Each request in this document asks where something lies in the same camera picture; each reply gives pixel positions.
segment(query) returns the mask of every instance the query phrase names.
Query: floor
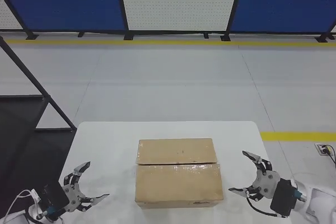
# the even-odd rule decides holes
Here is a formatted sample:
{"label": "floor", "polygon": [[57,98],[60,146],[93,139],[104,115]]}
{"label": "floor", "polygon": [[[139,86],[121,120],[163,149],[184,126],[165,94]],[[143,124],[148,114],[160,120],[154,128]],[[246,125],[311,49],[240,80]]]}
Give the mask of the floor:
{"label": "floor", "polygon": [[[84,121],[252,120],[260,131],[336,132],[336,48],[11,47],[75,125]],[[0,95],[34,93],[38,93],[35,87],[0,50]],[[39,126],[65,124],[49,108]],[[336,142],[327,143],[336,150]],[[336,189],[333,163],[319,156],[313,142],[264,144],[274,169],[285,179],[294,177]],[[297,213],[291,217],[293,223],[308,223]]]}

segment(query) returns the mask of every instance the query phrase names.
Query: white cable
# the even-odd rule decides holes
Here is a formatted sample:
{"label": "white cable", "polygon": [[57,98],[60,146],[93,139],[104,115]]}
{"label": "white cable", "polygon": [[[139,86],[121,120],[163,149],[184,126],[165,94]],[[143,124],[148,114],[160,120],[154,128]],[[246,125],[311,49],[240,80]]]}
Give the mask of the white cable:
{"label": "white cable", "polygon": [[335,223],[334,222],[334,213],[335,213],[335,211],[336,211],[336,205],[335,205],[335,207],[333,207],[333,209],[331,211],[331,223]]}
{"label": "white cable", "polygon": [[[29,194],[28,194],[28,195],[21,196],[21,194],[22,194],[23,192],[28,192]],[[34,198],[32,192],[26,189],[26,190],[23,190],[22,192],[20,192],[20,193],[16,196],[16,198],[14,199],[14,201],[11,203],[9,209],[8,209],[7,212],[6,212],[6,215],[5,215],[3,224],[6,223],[6,218],[7,218],[7,216],[9,215],[9,212],[10,212],[12,206],[15,204],[16,200],[17,200],[18,198],[26,198],[26,197],[28,197],[28,196],[31,196],[32,199],[34,200],[34,202],[35,202],[35,207],[36,207],[36,211],[37,211],[37,213],[39,214],[39,209],[38,209],[38,203],[37,203],[37,201],[35,200],[35,198]]]}

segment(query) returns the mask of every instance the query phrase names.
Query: yellow tape stripe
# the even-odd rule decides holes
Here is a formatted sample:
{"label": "yellow tape stripe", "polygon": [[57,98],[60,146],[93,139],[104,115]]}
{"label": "yellow tape stripe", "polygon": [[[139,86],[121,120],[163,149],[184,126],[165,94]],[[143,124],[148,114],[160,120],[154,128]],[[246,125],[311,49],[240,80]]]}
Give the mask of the yellow tape stripe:
{"label": "yellow tape stripe", "polygon": [[263,42],[263,41],[205,41],[205,40],[16,40],[7,39],[10,44],[43,45],[226,45],[226,46],[297,46],[336,47],[336,43],[318,42]]}
{"label": "yellow tape stripe", "polygon": [[336,132],[260,132],[264,141],[336,142]]}

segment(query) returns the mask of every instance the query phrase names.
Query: electrical socket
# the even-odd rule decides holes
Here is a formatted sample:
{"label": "electrical socket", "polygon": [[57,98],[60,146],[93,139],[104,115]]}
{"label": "electrical socket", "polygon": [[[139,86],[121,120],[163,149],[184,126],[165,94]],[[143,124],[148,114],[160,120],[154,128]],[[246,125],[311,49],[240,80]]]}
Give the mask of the electrical socket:
{"label": "electrical socket", "polygon": [[324,149],[329,150],[330,154],[333,155],[333,152],[325,144],[315,143],[315,147],[316,147],[318,153],[320,154],[320,156],[328,156],[328,154],[323,151]]}

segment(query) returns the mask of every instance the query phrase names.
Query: white table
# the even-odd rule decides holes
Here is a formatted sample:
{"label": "white table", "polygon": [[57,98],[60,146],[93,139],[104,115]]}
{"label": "white table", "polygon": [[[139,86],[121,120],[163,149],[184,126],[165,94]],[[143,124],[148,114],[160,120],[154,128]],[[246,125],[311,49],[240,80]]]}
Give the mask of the white table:
{"label": "white table", "polygon": [[[141,209],[134,202],[138,141],[159,138],[212,138],[224,190],[224,201],[213,208]],[[246,199],[228,191],[248,187],[256,167],[241,151],[268,159],[253,122],[84,122],[78,127],[63,177],[83,162],[91,166],[80,179],[88,197],[111,195],[87,212],[63,215],[65,223],[263,223],[291,224],[290,219],[267,217],[252,210]],[[271,200],[253,204],[271,212]]]}

